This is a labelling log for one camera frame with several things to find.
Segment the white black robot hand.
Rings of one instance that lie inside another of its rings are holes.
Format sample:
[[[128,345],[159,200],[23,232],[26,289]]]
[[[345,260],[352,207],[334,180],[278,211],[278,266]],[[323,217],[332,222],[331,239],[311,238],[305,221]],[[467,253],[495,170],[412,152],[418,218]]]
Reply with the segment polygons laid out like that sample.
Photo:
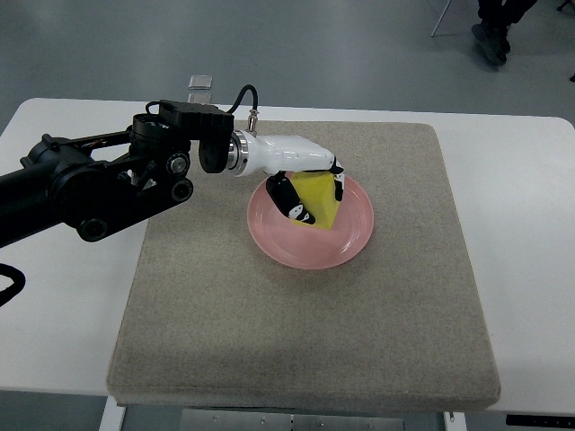
[[[286,218],[315,225],[316,218],[301,200],[287,172],[328,172],[332,175],[333,197],[342,201],[345,173],[328,149],[301,136],[257,136],[236,130],[230,140],[225,168],[235,177],[262,171],[269,174],[266,190]]]

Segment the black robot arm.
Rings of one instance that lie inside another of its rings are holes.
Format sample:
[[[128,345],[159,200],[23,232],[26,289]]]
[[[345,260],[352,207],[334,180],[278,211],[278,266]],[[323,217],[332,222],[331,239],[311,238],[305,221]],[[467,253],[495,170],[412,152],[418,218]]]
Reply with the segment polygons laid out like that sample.
[[[234,116],[213,105],[161,100],[124,131],[42,136],[1,178],[1,244],[64,223],[97,242],[188,200],[190,146],[208,173],[227,164]]]

